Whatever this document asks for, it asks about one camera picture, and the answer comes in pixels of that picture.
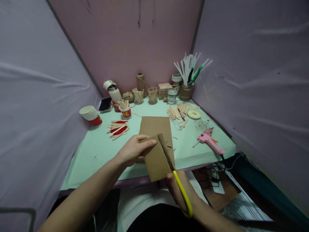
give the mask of pink glue gun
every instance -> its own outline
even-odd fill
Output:
[[[219,155],[223,155],[225,153],[225,151],[223,149],[221,149],[220,147],[218,147],[215,142],[213,141],[213,139],[211,138],[212,135],[212,130],[213,128],[209,128],[207,130],[205,130],[198,138],[197,138],[197,143],[193,145],[193,148],[199,144],[199,142],[201,143],[207,143],[208,146],[210,146],[211,149],[214,150],[214,152],[216,152]]]

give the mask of stack of wooden sticks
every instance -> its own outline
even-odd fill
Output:
[[[177,104],[177,106],[175,107],[170,107],[168,108],[166,111],[168,113],[168,116],[170,117],[170,119],[173,121],[175,119],[181,119],[181,115],[178,111],[178,109],[180,110],[180,112],[182,113],[183,116],[188,115],[188,110],[190,109],[189,105],[185,105],[185,104]]]
[[[132,89],[133,94],[135,96],[135,99],[137,103],[143,103],[144,101],[144,89],[143,91],[138,91],[137,88]]]
[[[109,124],[108,126],[108,129],[106,131],[111,131],[111,130],[115,130],[114,132],[111,133],[111,136],[110,138],[113,139],[113,140],[116,140],[118,139],[121,135],[124,135],[124,134],[127,134],[128,130],[130,129],[128,127],[128,124],[127,124],[128,120],[117,120],[117,121],[112,121],[111,124]],[[121,132],[119,135],[114,135],[117,131],[121,130],[122,128],[124,128],[125,126],[127,126],[127,128]]]
[[[185,102],[188,106],[191,106],[191,107],[193,107],[193,108],[195,108],[195,109],[199,109],[200,108],[200,106],[197,106],[197,105],[193,105],[193,104],[191,104],[191,103],[188,103],[188,102]]]
[[[118,101],[118,104],[121,105],[122,109],[125,110],[127,108],[129,108],[129,100],[121,100],[121,101]]]
[[[167,111],[167,114],[172,121],[175,120],[175,119],[181,119],[181,115],[180,115],[180,113],[177,109],[177,106],[170,107],[166,111]]]
[[[182,115],[188,115],[188,110],[190,109],[191,106],[185,105],[185,104],[177,104],[178,109],[181,111]]]

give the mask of light green table cover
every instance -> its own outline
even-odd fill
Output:
[[[182,102],[183,101],[177,98],[176,103]],[[166,104],[160,100],[158,100],[156,104],[151,105],[148,103],[148,99],[145,98],[142,104],[136,104],[135,107],[131,108],[131,111],[141,116],[168,117],[166,110],[170,106],[174,107],[175,105]],[[236,145],[232,140],[203,110],[197,110],[202,114],[201,119],[193,120],[186,116],[185,119],[190,120],[182,130],[180,130],[180,126],[183,125],[183,123],[175,125],[175,123],[180,122],[180,120],[176,119],[173,122],[170,121],[172,137],[177,138],[173,138],[173,147],[176,149],[174,151],[175,167],[177,169],[189,168],[221,160],[221,157],[214,153],[207,144],[199,143],[195,148],[192,147],[197,142],[197,137],[208,127],[214,128],[212,138],[218,141],[217,145],[220,148],[225,150],[224,157],[226,159],[233,156],[235,153]],[[112,141],[112,139],[109,138],[110,133],[106,131],[107,125],[110,124],[111,121],[123,120],[125,118],[121,113],[116,113],[114,109],[112,109],[111,112],[100,114],[100,117],[103,123],[98,127],[91,127],[87,132],[72,158],[61,190],[77,188],[105,163],[112,159],[132,135],[139,133],[142,118],[132,114],[128,120],[128,125],[130,127],[128,134],[122,135],[118,139]],[[118,180],[147,175],[146,165],[143,163],[136,163],[128,167]]]

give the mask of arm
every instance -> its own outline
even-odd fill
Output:
[[[186,173],[184,171],[178,170],[177,174],[181,183],[186,190],[186,193],[190,199],[193,217],[201,223],[206,229],[212,232],[240,232],[242,231],[233,222],[229,221],[216,211],[214,211],[209,205],[207,205],[195,192],[190,181],[188,180]],[[169,173],[166,177],[166,184],[170,193],[172,194],[175,202],[183,210],[187,210],[186,203],[183,199],[182,193],[178,187],[175,176],[173,173]]]
[[[139,143],[147,137],[131,137],[113,159],[75,189],[55,209],[39,232],[78,231],[98,209],[122,172],[135,163],[142,151],[156,144],[156,140]]]

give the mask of hand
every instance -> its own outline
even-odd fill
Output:
[[[147,135],[134,135],[128,142],[120,149],[116,157],[118,157],[128,167],[135,164],[139,155],[149,147],[153,147],[157,144],[156,140],[148,140],[143,143],[139,143],[140,140],[148,138]]]
[[[194,190],[193,186],[191,185],[186,173],[181,170],[177,170],[178,177],[189,197],[189,200],[191,202],[193,212],[195,211],[194,208],[199,205],[199,201],[201,200],[199,196],[197,195],[196,191]],[[179,205],[179,207],[184,210],[188,211],[187,204],[183,198],[183,194],[180,191],[180,188],[178,187],[178,184],[176,182],[176,178],[173,173],[167,174],[167,177],[165,178],[166,185],[168,187],[168,190],[170,191],[172,197],[174,198],[174,201],[176,204]]]

